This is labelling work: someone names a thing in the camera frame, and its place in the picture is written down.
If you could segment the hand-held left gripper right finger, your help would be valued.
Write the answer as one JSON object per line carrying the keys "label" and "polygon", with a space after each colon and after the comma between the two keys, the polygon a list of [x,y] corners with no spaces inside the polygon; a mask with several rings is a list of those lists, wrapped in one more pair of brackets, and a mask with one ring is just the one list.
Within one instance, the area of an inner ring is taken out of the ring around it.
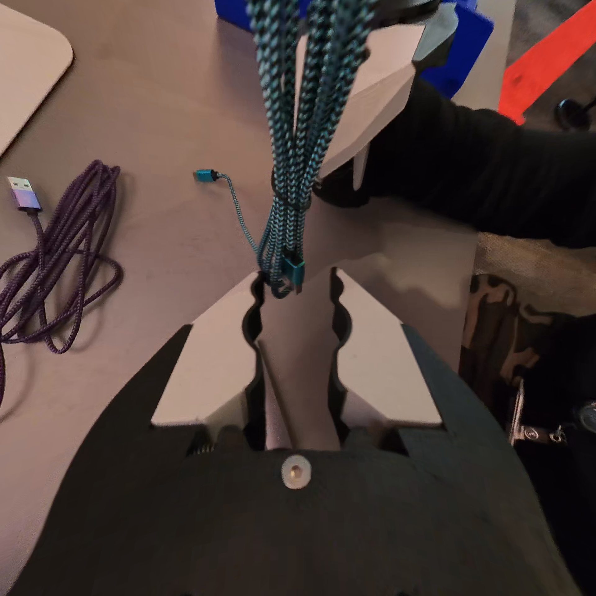
{"label": "hand-held left gripper right finger", "polygon": [[438,429],[443,420],[404,324],[338,267],[330,272],[332,354],[328,409],[341,445],[363,430],[392,448],[401,428]]}

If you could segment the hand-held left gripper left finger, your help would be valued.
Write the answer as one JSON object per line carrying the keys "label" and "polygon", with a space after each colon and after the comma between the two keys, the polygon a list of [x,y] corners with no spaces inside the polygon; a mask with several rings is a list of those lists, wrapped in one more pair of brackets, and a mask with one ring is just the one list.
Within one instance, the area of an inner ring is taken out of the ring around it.
{"label": "hand-held left gripper left finger", "polygon": [[264,274],[253,272],[195,319],[153,426],[201,426],[214,440],[235,426],[251,449],[266,449],[264,363],[256,345],[263,303]]}

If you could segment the orange traffic cone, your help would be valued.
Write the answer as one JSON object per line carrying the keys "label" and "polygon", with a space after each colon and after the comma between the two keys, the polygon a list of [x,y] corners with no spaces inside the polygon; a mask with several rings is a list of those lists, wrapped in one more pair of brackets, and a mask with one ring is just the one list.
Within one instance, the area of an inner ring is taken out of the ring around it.
{"label": "orange traffic cone", "polygon": [[518,125],[525,112],[595,45],[595,1],[590,1],[503,74],[498,112]]}

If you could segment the blue plastic bin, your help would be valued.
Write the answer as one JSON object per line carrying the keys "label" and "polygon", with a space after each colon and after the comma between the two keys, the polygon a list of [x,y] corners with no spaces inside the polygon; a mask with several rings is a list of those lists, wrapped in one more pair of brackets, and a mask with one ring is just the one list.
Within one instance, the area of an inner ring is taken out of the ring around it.
{"label": "blue plastic bin", "polygon": [[417,76],[453,99],[491,36],[477,1],[378,1],[374,28],[424,25],[413,56]]}

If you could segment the white folding stand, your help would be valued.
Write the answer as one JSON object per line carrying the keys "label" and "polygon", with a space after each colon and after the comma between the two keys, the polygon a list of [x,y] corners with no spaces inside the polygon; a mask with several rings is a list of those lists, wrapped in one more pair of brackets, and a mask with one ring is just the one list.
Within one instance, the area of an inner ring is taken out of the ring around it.
{"label": "white folding stand", "polygon": [[56,29],[1,4],[1,154],[73,62]]}

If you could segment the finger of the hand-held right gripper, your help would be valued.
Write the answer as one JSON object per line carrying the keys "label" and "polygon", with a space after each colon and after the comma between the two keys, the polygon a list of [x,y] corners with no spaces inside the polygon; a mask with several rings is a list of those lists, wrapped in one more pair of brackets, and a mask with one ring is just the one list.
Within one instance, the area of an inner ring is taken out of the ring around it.
{"label": "finger of the hand-held right gripper", "polygon": [[324,178],[360,153],[405,107],[413,82],[413,55],[425,25],[394,25],[368,35],[368,58],[359,67],[327,150]]}

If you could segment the silver metal bracket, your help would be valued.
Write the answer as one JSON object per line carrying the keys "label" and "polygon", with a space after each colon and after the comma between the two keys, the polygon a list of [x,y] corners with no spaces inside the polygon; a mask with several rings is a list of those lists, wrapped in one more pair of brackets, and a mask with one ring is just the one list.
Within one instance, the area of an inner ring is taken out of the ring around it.
{"label": "silver metal bracket", "polygon": [[536,426],[523,424],[523,411],[525,406],[525,382],[523,379],[518,384],[514,401],[512,419],[508,427],[508,443],[514,447],[519,442],[531,442],[543,445],[567,445],[567,437],[559,425],[555,430],[548,430]]}

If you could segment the person's right forearm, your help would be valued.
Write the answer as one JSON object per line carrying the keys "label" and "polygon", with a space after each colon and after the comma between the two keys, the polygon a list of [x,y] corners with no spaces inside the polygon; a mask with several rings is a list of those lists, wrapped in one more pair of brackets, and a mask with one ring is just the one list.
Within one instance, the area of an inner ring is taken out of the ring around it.
{"label": "person's right forearm", "polygon": [[482,150],[468,188],[468,223],[483,233],[595,247],[595,132],[518,126],[479,111]]}

